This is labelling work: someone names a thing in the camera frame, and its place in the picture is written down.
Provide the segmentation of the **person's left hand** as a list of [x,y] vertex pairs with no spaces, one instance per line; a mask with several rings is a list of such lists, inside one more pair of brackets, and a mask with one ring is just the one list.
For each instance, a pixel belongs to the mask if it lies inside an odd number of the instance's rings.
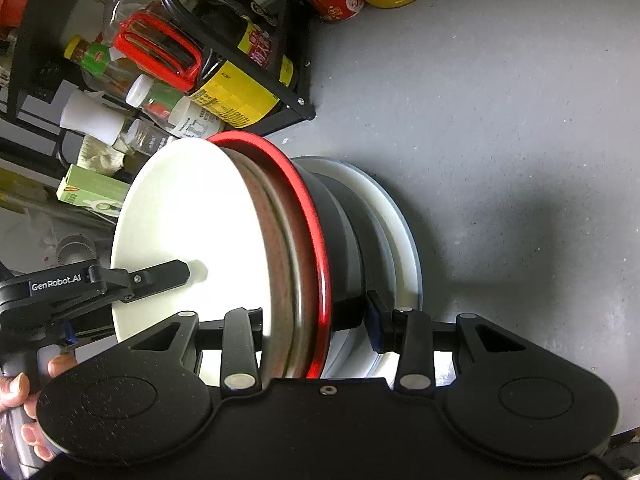
[[[58,377],[77,365],[77,360],[69,353],[62,353],[48,363],[48,374],[51,378]],[[10,408],[22,408],[30,422],[21,428],[23,441],[32,448],[35,454],[44,462],[54,459],[54,452],[49,448],[43,437],[41,428],[36,422],[37,402],[39,392],[30,392],[30,381],[25,373],[15,377],[1,378],[1,411]]]

